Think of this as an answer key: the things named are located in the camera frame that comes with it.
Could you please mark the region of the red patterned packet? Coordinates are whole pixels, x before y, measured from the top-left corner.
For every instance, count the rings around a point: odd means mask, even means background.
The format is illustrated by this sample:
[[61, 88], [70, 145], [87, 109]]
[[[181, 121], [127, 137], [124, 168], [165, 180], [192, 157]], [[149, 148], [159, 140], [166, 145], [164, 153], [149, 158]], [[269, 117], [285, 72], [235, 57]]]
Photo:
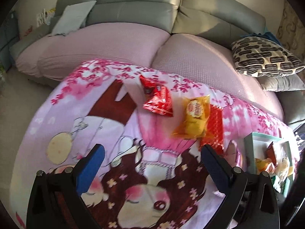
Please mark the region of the red patterned packet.
[[215, 105], [210, 105], [210, 115], [207, 123], [207, 133], [200, 139], [199, 150], [204, 145], [210, 145], [214, 151], [222, 156], [224, 153], [223, 145], [223, 123], [222, 123], [222, 108]]

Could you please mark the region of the white peach crisp packet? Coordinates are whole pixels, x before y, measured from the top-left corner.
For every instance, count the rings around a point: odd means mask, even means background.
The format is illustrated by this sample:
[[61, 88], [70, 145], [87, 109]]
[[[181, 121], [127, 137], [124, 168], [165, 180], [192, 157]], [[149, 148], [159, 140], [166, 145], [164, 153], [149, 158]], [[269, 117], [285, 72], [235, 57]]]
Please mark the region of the white peach crisp packet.
[[268, 174], [273, 174], [275, 172], [275, 166], [270, 158], [266, 159], [255, 159], [255, 165], [257, 173], [266, 171]]

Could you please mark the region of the red milk biscuit packet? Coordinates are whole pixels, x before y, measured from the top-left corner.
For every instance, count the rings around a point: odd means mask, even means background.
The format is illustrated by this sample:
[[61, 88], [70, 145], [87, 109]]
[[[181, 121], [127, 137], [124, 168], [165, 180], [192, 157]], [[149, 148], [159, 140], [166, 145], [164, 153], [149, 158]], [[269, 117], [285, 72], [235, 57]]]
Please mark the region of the red milk biscuit packet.
[[271, 142], [270, 145], [267, 147], [267, 149], [266, 149], [266, 156], [268, 158], [270, 158], [272, 163], [273, 163], [273, 165], [275, 167], [277, 167], [278, 162], [277, 162], [277, 159], [276, 159], [276, 156], [275, 156], [274, 142]]

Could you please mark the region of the orange bread packet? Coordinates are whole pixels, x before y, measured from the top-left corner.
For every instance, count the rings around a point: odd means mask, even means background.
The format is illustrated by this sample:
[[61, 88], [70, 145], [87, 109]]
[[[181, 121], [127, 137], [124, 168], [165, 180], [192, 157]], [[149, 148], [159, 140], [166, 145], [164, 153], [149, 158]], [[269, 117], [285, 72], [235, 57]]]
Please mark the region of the orange bread packet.
[[210, 117], [210, 96], [183, 99], [183, 120], [172, 132], [183, 139], [202, 138], [207, 133]]

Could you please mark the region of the red triangular snack packet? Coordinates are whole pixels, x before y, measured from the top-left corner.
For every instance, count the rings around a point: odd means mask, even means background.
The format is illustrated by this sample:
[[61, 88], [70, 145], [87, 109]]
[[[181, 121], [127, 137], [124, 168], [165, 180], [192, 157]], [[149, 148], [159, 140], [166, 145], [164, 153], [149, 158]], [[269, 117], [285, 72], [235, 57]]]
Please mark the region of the red triangular snack packet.
[[142, 75], [139, 79], [146, 96], [143, 109], [158, 115], [173, 117], [173, 102], [168, 88]]

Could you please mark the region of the green snack packet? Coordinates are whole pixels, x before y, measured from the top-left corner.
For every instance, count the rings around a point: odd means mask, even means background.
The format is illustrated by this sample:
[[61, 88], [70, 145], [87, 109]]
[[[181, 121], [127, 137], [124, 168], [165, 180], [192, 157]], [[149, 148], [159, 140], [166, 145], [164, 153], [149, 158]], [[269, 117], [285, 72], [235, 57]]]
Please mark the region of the green snack packet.
[[271, 183], [273, 185], [273, 188], [278, 191], [279, 193], [283, 193], [284, 186], [285, 186], [285, 180], [280, 179], [279, 176], [274, 175], [271, 177]]

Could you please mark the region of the pink swiss roll packet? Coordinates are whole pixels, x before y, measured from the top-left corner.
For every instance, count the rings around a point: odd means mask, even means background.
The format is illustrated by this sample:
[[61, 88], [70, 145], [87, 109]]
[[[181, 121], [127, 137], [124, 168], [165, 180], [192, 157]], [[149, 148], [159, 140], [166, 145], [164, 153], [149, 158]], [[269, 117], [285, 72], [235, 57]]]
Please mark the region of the pink swiss roll packet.
[[224, 153], [224, 159], [229, 163], [231, 167], [237, 166], [242, 168], [242, 154], [238, 149], [236, 141], [230, 140]]

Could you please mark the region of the mint green cardboard tray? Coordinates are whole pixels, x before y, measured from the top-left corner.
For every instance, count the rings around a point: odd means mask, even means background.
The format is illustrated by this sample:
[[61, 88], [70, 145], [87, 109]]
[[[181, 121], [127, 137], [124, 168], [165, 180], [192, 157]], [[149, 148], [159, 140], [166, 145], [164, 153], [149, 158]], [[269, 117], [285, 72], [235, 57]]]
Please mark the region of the mint green cardboard tray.
[[243, 139], [243, 143], [247, 171], [251, 174], [266, 171], [274, 189], [286, 197], [293, 184], [297, 165], [289, 141], [253, 132]]

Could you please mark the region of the pink cartoon printed blanket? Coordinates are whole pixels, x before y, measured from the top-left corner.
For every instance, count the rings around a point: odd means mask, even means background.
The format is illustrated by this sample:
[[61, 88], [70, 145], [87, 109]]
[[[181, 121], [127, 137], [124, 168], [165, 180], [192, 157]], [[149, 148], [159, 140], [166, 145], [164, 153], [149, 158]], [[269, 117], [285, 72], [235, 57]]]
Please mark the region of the pink cartoon printed blanket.
[[[143, 109], [140, 75], [168, 88], [173, 117]], [[17, 153], [10, 187], [11, 216], [26, 227], [35, 173], [61, 172], [96, 143], [105, 160], [87, 207], [107, 228], [202, 228], [221, 203], [199, 165], [199, 142], [172, 135], [183, 119], [183, 99], [210, 96], [222, 108], [224, 145], [252, 132], [297, 145], [280, 119], [208, 85], [177, 74], [110, 60], [89, 60], [57, 86], [31, 120]]]

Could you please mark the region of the pink sofa seat cover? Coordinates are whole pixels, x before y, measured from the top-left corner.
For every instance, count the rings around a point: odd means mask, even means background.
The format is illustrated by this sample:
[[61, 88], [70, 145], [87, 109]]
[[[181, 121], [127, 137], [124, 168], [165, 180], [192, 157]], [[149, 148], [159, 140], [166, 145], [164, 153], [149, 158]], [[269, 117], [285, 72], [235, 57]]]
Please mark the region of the pink sofa seat cover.
[[61, 81], [82, 62], [102, 58], [175, 73], [284, 118], [276, 94], [238, 74], [231, 51], [210, 40], [134, 23], [95, 24], [66, 36], [51, 36], [47, 29], [34, 30], [10, 48], [17, 69], [35, 81]]

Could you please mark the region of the black cream patterned pillow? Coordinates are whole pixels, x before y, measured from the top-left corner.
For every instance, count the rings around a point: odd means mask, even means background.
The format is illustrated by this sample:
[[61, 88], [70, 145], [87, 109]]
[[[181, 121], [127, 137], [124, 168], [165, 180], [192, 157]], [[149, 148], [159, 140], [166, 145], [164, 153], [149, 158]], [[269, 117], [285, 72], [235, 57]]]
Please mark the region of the black cream patterned pillow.
[[252, 77], [285, 77], [304, 70], [304, 63], [279, 44], [249, 36], [231, 44], [235, 69]]

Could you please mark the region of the blue cloth behind pillows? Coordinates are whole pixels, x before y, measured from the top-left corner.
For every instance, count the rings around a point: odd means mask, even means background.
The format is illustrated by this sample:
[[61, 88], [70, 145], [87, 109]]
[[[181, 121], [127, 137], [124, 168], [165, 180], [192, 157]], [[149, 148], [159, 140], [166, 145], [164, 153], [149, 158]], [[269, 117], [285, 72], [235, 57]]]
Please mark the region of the blue cloth behind pillows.
[[281, 42], [277, 39], [277, 37], [271, 33], [270, 31], [266, 31], [263, 34], [261, 33], [252, 33], [252, 34], [248, 34], [248, 35], [242, 35], [241, 38], [246, 38], [246, 37], [259, 37], [259, 38], [264, 38], [264, 39], [268, 39], [273, 41], [274, 43], [282, 46]]

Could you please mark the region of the patterned beige curtain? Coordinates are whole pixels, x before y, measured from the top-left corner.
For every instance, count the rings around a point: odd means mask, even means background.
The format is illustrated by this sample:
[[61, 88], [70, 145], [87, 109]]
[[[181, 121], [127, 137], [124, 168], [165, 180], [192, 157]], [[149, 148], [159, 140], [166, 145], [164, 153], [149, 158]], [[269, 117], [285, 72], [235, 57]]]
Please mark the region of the patterned beige curtain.
[[304, 26], [287, 0], [284, 1], [282, 19], [276, 37], [288, 51], [304, 61]]

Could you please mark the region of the light grey small cushion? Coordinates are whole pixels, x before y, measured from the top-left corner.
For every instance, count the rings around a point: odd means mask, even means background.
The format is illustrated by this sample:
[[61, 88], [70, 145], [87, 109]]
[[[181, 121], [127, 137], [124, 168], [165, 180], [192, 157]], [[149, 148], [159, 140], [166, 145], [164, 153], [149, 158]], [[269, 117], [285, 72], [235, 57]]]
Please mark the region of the light grey small cushion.
[[89, 1], [67, 6], [50, 35], [66, 36], [71, 32], [79, 30], [95, 3], [96, 1]]

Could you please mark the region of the grey sofa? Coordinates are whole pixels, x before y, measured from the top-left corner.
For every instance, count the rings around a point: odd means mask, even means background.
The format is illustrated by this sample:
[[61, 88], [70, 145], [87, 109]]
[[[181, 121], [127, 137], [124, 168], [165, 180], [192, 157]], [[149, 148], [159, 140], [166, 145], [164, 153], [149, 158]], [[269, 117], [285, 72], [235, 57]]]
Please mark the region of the grey sofa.
[[[236, 0], [57, 0], [51, 23], [42, 26], [48, 27], [50, 35], [67, 6], [89, 1], [96, 3], [80, 29], [102, 23], [142, 24], [170, 35], [188, 34], [204, 38], [231, 52], [231, 44], [242, 35], [263, 34], [266, 30], [265, 18]], [[5, 68], [15, 65], [10, 48], [16, 43], [1, 45], [1, 62]], [[60, 81], [35, 82], [53, 86]], [[303, 91], [274, 93], [284, 112], [282, 121], [292, 128], [302, 125]]]

